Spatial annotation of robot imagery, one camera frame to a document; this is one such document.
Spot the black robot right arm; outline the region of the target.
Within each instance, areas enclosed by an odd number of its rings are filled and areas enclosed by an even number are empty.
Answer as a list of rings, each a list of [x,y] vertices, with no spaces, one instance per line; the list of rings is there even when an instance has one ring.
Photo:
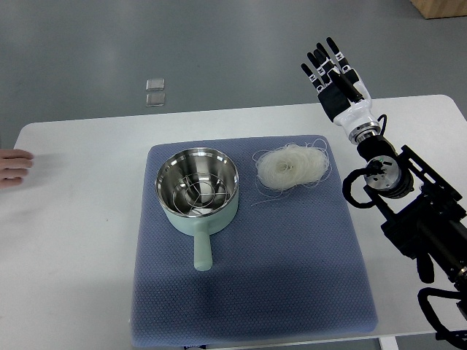
[[[384,137],[387,117],[360,122],[350,141],[367,162],[343,181],[346,201],[359,209],[377,207],[385,222],[381,229],[399,252],[416,262],[422,288],[417,299],[439,340],[466,348],[466,331],[444,326],[431,297],[456,300],[466,313],[466,210],[460,193],[412,149],[397,153]]]

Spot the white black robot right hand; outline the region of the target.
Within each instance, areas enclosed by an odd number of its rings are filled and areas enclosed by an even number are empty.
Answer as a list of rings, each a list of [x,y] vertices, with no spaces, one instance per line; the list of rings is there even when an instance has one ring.
[[[368,89],[335,41],[328,37],[326,44],[318,42],[306,56],[309,63],[302,63],[301,69],[315,88],[328,119],[343,128],[353,144],[379,135],[382,126],[372,114]]]

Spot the person's hand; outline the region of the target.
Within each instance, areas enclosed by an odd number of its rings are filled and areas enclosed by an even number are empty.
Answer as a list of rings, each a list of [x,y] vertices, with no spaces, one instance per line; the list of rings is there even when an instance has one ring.
[[[21,185],[34,164],[34,156],[22,149],[1,149],[0,156],[1,189]]]

